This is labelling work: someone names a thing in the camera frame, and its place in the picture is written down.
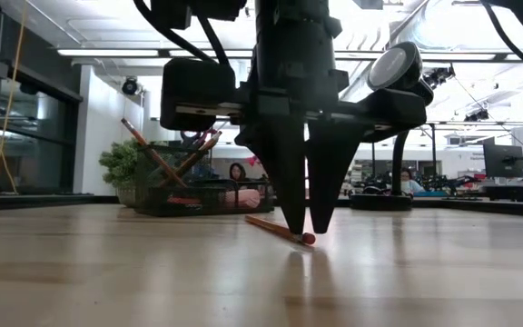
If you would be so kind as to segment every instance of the green plant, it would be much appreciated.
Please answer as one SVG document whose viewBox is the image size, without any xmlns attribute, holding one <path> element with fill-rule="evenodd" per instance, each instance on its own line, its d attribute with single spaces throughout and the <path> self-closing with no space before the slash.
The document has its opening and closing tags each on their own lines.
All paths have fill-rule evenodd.
<svg viewBox="0 0 523 327">
<path fill-rule="evenodd" d="M 122 144 L 113 143 L 111 152 L 102 152 L 98 163 L 108 168 L 104 181 L 114 187 L 132 186 L 139 149 L 140 145 L 132 139 Z"/>
</svg>

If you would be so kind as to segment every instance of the desk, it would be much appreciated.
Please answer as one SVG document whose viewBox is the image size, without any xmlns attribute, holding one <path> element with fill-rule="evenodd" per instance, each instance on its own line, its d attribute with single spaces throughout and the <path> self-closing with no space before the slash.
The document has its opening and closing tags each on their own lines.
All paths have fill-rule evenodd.
<svg viewBox="0 0 523 327">
<path fill-rule="evenodd" d="M 490 201 L 496 200 L 511 200 L 523 203 L 523 186 L 507 186 L 507 185 L 490 185 L 481 186 L 485 197 Z"/>
</svg>

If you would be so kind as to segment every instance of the dark hair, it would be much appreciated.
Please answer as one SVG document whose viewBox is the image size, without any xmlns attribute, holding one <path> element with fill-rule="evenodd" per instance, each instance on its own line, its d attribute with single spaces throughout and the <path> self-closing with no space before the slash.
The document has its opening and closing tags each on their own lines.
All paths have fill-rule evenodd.
<svg viewBox="0 0 523 327">
<path fill-rule="evenodd" d="M 410 171 L 409 168 L 405 168 L 405 167 L 401 168 L 400 173 L 408 173 L 409 179 L 413 179 L 413 173 Z"/>
<path fill-rule="evenodd" d="M 233 167 L 237 167 L 240 170 L 240 178 L 238 181 L 243 181 L 245 179 L 245 168 L 240 163 L 232 163 L 231 166 L 229 166 L 229 179 L 233 179 L 232 170 Z"/>
</svg>

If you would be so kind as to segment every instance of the wooden floor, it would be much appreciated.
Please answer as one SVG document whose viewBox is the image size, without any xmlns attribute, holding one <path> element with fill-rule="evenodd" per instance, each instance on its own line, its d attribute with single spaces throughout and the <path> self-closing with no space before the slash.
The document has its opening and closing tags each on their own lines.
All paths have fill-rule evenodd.
<svg viewBox="0 0 523 327">
<path fill-rule="evenodd" d="M 311 250 L 242 216 L 0 212 L 0 326 L 523 327 L 523 217 L 339 209 Z"/>
</svg>

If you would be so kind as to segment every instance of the wire mesh basket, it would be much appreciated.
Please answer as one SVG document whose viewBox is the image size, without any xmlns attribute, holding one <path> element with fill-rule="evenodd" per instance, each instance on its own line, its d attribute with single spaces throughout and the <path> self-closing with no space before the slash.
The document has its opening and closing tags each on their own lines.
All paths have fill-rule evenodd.
<svg viewBox="0 0 523 327">
<path fill-rule="evenodd" d="M 156 155 L 183 185 L 166 172 Z M 266 181 L 236 183 L 213 177 L 209 153 L 150 145 L 138 156 L 135 210 L 161 217 L 273 210 L 273 193 Z"/>
</svg>

